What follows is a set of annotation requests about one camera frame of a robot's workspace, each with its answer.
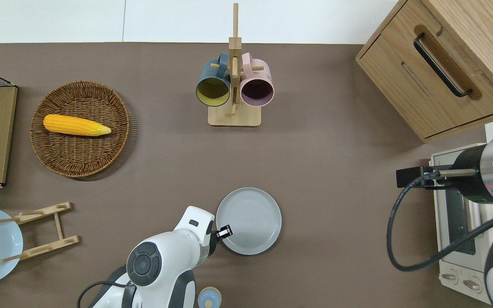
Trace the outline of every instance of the oven door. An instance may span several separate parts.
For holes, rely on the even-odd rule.
[[[435,197],[440,249],[481,225],[481,206],[485,205],[466,199],[457,189],[438,190]],[[487,237],[481,234],[469,240],[443,261],[483,272],[489,248]]]

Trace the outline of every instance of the black drawer handle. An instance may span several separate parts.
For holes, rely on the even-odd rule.
[[[459,98],[462,98],[465,95],[471,94],[473,89],[467,90],[467,92],[462,92],[454,84],[454,82],[452,82],[452,80],[450,79],[450,77],[448,77],[448,75],[444,72],[444,70],[442,68],[440,68],[438,63],[431,57],[431,55],[425,50],[425,48],[421,45],[419,40],[423,37],[424,34],[425,33],[421,33],[414,40],[414,47],[419,52],[419,54],[423,57],[423,59],[425,59],[425,61],[427,62],[427,64],[429,64],[429,66],[433,69],[433,71],[435,71],[437,73],[437,75],[440,77],[440,80],[442,80],[444,82],[444,84],[446,84],[448,89],[450,89],[450,91],[452,91],[452,93],[454,95],[456,95]]]

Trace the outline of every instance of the yellow corn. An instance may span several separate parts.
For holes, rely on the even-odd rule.
[[[43,125],[49,131],[70,135],[100,136],[111,133],[110,128],[98,122],[68,115],[46,115]]]

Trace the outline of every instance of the round wicker tray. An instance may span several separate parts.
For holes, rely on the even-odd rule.
[[[74,116],[111,128],[102,136],[76,136],[45,129],[49,114]],[[64,84],[39,103],[30,125],[30,141],[47,169],[70,178],[87,177],[104,170],[119,156],[129,135],[129,113],[119,95],[92,81]]]

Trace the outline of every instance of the wooden base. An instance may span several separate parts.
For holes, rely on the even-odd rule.
[[[240,99],[236,104],[235,115],[231,113],[231,100],[220,107],[209,107],[208,122],[212,126],[242,127],[256,127],[262,123],[262,108],[249,106]]]

